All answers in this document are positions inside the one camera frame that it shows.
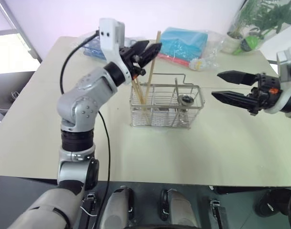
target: metal basket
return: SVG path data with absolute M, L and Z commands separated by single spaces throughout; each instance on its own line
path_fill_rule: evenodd
M 146 83 L 140 83 L 143 95 Z M 178 85 L 179 95 L 194 98 L 192 106 L 179 105 L 175 84 L 151 84 L 146 104 L 140 104 L 133 88 L 130 95 L 132 126 L 167 126 L 190 128 L 191 123 L 204 106 L 200 87 L 193 84 Z

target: table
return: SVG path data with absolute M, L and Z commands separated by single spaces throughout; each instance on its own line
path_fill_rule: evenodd
M 75 38 L 61 37 L 27 83 L 0 124 L 0 175 L 57 177 L 61 144 L 59 75 Z M 247 94 L 250 87 L 227 83 L 216 74 L 226 70 L 276 74 L 260 52 L 242 56 L 220 53 L 219 67 L 194 72 L 157 59 L 157 73 L 185 73 L 186 81 L 202 88 L 205 106 L 190 130 L 131 127 L 130 86 L 102 106 L 111 140 L 111 180 L 215 186 L 291 186 L 291 119 L 283 113 L 246 110 L 217 101 L 212 91 Z M 68 91 L 97 66 L 77 52 L 64 74 Z M 154 76 L 153 83 L 174 83 L 172 76 Z M 107 179 L 108 147 L 102 121 L 94 130 L 99 179 Z

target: bolt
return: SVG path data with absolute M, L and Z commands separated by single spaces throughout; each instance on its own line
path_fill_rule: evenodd
M 138 55 L 133 55 L 132 59 L 134 62 L 138 63 L 140 61 L 140 57 Z
M 140 75 L 145 75 L 145 74 L 146 74 L 146 71 L 144 69 L 141 69 Z

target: white cord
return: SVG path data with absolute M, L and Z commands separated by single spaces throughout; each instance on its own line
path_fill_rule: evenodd
M 80 208 L 89 216 L 97 216 L 97 215 L 91 215 L 89 212 L 86 211 L 86 209 L 84 209 L 82 206 L 80 206 Z
M 177 190 L 174 188 L 170 188 L 169 190 L 167 190 L 167 192 L 169 192 L 169 191 L 176 191 L 177 192 Z
M 0 111 L 9 111 L 9 109 L 1 109 L 1 108 L 0 108 Z

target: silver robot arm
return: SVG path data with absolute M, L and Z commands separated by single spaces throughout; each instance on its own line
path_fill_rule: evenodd
M 269 114 L 281 111 L 291 118 L 291 47 L 277 53 L 277 63 L 279 77 L 238 71 L 219 73 L 217 76 L 227 82 L 250 86 L 258 82 L 258 87 L 253 87 L 247 96 L 231 91 L 212 92 L 212 95 L 225 104 L 247 109 L 251 115 L 257 115 L 260 110 Z
M 58 187 L 43 193 L 10 229 L 70 229 L 73 227 L 85 191 L 97 184 L 99 162 L 94 157 L 93 130 L 100 107 L 122 83 L 129 84 L 154 59 L 161 43 L 140 41 L 124 47 L 124 24 L 100 19 L 100 44 L 108 64 L 80 79 L 57 104 L 62 118 L 62 146 L 59 151 Z

